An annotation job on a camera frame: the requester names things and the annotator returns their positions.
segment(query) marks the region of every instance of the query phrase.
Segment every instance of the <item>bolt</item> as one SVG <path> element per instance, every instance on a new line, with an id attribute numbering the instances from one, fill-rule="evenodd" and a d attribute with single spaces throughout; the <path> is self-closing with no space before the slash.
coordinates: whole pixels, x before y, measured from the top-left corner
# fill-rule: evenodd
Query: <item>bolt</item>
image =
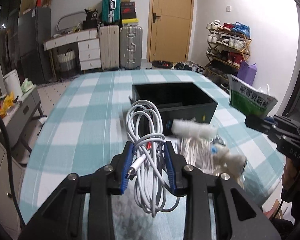
<path id="1" fill-rule="evenodd" d="M 183 167 L 186 171 L 193 171 L 193 166 L 192 165 L 186 165 Z"/>
<path id="2" fill-rule="evenodd" d="M 222 179 L 224 179 L 224 180 L 230 179 L 230 175 L 229 175 L 228 173 L 222 173 L 222 174 L 220 175 L 220 177 L 221 177 Z"/>
<path id="3" fill-rule="evenodd" d="M 68 175 L 68 180 L 76 180 L 77 179 L 77 174 L 75 173 L 70 173 Z"/>
<path id="4" fill-rule="evenodd" d="M 113 167 L 111 165 L 105 165 L 103 168 L 105 171 L 113 171 Z"/>

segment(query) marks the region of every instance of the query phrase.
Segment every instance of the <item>teal and white tablecloth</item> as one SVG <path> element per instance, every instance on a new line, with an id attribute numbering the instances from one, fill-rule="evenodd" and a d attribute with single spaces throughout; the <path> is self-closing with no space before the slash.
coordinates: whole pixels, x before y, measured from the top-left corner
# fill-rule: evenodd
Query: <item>teal and white tablecloth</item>
<path id="1" fill-rule="evenodd" d="M 156 82 L 193 82 L 218 102 L 211 123 L 219 127 L 232 154 L 248 158 L 245 190 L 258 205 L 264 203 L 280 182 L 284 157 L 265 135 L 245 127 L 245 116 L 229 106 L 226 93 L 191 71 L 113 71 L 75 79 L 48 117 L 22 184 L 20 208 L 25 222 L 69 173 L 93 173 L 122 152 L 127 141 L 124 113 L 131 105 L 132 84 Z M 167 207 L 174 201 L 171 196 Z M 153 219 L 135 204 L 129 182 L 123 196 L 112 197 L 112 205 L 116 239 L 183 239 L 185 197 L 176 210 L 159 212 Z"/>

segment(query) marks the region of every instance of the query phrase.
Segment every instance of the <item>refrigerator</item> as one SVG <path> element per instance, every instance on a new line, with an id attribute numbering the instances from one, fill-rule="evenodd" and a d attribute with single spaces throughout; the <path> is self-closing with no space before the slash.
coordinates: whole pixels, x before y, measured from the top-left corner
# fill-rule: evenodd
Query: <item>refrigerator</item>
<path id="1" fill-rule="evenodd" d="M 36 7 L 18 19 L 18 36 L 24 77 L 35 84 L 52 78 L 49 53 L 43 41 L 51 37 L 51 9 Z"/>

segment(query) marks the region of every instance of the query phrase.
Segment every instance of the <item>coiled white charging cable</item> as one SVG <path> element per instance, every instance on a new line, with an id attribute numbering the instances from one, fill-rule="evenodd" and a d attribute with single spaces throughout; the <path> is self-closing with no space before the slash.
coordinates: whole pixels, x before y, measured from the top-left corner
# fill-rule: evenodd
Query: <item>coiled white charging cable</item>
<path id="1" fill-rule="evenodd" d="M 140 138 L 139 123 L 142 118 L 149 121 L 149 134 Z M 162 155 L 162 146 L 164 144 L 164 135 L 162 119 L 157 107 L 150 101 L 139 100 L 135 102 L 126 114 L 126 130 L 129 139 L 134 143 L 133 153 L 136 155 L 135 161 L 130 166 L 128 176 L 136 173 L 137 179 L 134 184 L 134 200 L 146 213 L 151 213 L 152 217 L 156 213 L 173 211 L 179 204 L 179 198 L 174 206 L 164 209 L 168 190 L 171 188 L 164 181 L 162 171 L 167 172 L 164 158 Z M 152 176 L 152 191 L 149 180 Z"/>

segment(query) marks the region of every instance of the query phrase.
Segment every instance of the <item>desk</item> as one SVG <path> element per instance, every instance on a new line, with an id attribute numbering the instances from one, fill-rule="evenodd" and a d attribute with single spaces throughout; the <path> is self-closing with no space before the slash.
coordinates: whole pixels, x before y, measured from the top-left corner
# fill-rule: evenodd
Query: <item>desk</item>
<path id="1" fill-rule="evenodd" d="M 74 42 L 78 43 L 81 70 L 85 71 L 87 69 L 100 68 L 100 44 L 97 35 L 97 29 L 89 29 L 65 34 L 55 39 L 45 41 L 43 47 L 44 50 L 49 51 L 53 75 L 56 76 L 52 49 Z"/>
<path id="2" fill-rule="evenodd" d="M 20 209 L 28 222 L 71 172 L 86 175 L 122 152 L 127 135 L 124 113 L 131 107 L 132 85 L 193 82 L 218 102 L 211 124 L 232 154 L 246 155 L 245 191 L 261 206 L 280 182 L 284 156 L 267 136 L 245 126 L 245 116 L 229 106 L 229 96 L 203 75 L 180 70 L 130 70 L 82 75 L 64 92 L 50 114 L 30 156 L 21 189 Z M 175 197 L 167 195 L 167 207 Z M 170 213 L 153 219 L 134 201 L 133 183 L 112 196 L 116 239 L 183 239 L 186 198 Z M 87 217 L 87 205 L 84 217 Z"/>
<path id="3" fill-rule="evenodd" d="M 36 110 L 39 111 L 40 116 L 43 116 L 43 112 L 40 108 L 40 95 L 37 91 L 37 85 L 34 85 L 28 92 L 26 92 L 21 98 L 18 99 L 22 101 L 20 104 L 15 104 L 14 109 L 3 118 L 5 124 L 11 148 L 15 147 L 20 139 L 20 142 L 24 147 L 31 153 L 31 148 L 21 137 L 28 122 L 32 120 L 32 117 Z M 1 129 L 0 129 L 0 141 L 5 145 Z"/>

